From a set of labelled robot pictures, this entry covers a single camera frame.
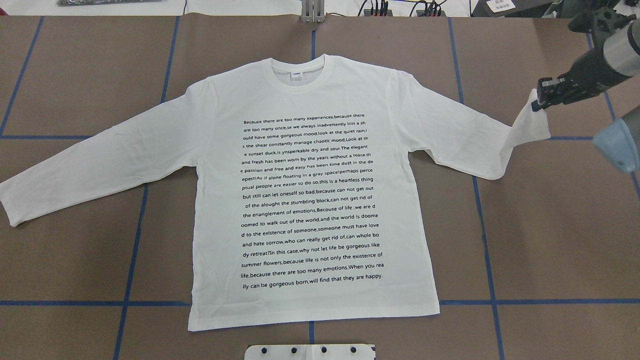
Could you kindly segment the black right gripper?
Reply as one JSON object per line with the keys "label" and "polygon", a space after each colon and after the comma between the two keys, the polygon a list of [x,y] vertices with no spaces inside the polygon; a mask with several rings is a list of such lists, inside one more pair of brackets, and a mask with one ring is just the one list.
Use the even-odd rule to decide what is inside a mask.
{"label": "black right gripper", "polygon": [[607,64],[603,55],[582,55],[557,79],[538,79],[537,99],[531,102],[531,110],[538,112],[549,106],[587,100],[617,84],[618,72]]}

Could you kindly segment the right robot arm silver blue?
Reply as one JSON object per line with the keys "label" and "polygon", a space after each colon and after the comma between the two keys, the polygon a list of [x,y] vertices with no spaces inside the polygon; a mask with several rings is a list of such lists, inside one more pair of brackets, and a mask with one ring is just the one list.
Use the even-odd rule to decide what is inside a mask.
{"label": "right robot arm silver blue", "polygon": [[[640,23],[635,14],[619,14],[615,0],[583,0],[567,26],[590,34],[593,48],[579,57],[557,79],[538,80],[535,112],[558,104],[596,97],[640,73]],[[593,143],[602,156],[622,173],[640,168],[639,109],[635,108],[601,130]]]}

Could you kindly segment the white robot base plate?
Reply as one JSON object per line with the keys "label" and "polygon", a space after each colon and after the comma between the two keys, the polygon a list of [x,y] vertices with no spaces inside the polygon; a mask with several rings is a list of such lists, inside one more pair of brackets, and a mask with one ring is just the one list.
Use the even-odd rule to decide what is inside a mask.
{"label": "white robot base plate", "polygon": [[245,360],[375,360],[372,344],[272,344],[252,345]]}

